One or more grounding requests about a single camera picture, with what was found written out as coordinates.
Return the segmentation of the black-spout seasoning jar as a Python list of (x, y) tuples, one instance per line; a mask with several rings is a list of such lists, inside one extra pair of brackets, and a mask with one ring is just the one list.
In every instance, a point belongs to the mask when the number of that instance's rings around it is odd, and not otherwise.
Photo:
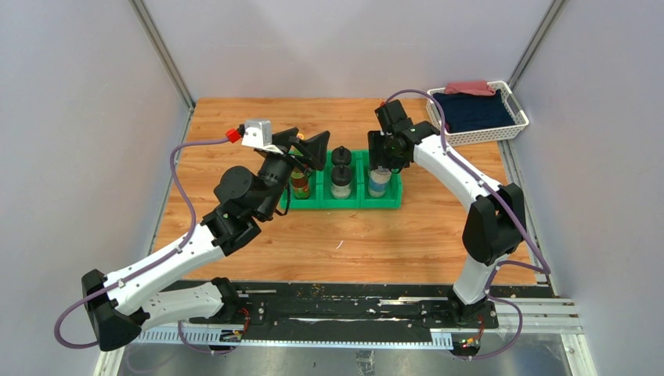
[(347, 199), (351, 195), (352, 170), (345, 164), (335, 165), (330, 172), (330, 192), (335, 199)]
[(330, 158), (333, 166), (344, 165), (349, 167), (352, 163), (352, 152), (344, 146), (339, 146), (332, 150)]

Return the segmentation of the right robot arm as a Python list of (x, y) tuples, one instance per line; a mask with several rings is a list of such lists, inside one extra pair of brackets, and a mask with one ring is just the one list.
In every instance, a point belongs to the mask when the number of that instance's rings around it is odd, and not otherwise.
[(430, 122), (414, 123), (400, 101), (384, 102), (374, 113), (381, 128), (367, 134), (370, 167), (400, 172), (418, 165), (441, 182), (467, 213), (462, 232), (467, 258), (446, 307), (450, 322), (466, 327), (478, 317), (497, 264), (524, 240), (518, 229), (525, 218), (523, 192), (514, 183), (502, 185), (481, 173), (448, 146)]

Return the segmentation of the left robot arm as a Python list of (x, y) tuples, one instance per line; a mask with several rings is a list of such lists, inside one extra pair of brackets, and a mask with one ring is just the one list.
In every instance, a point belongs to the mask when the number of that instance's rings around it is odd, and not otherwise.
[(236, 288), (216, 277), (196, 287), (169, 290), (180, 277), (246, 247), (271, 221), (294, 170), (321, 171), (327, 162), (330, 132), (298, 138), (298, 129), (273, 133), (268, 125), (246, 121), (231, 130), (227, 141), (241, 141), (263, 162), (258, 172), (237, 165), (228, 168), (214, 194), (218, 205), (171, 245), (115, 272), (94, 269), (81, 284), (85, 310), (99, 349), (108, 352), (137, 339), (144, 331), (191, 318), (232, 323), (242, 312)]

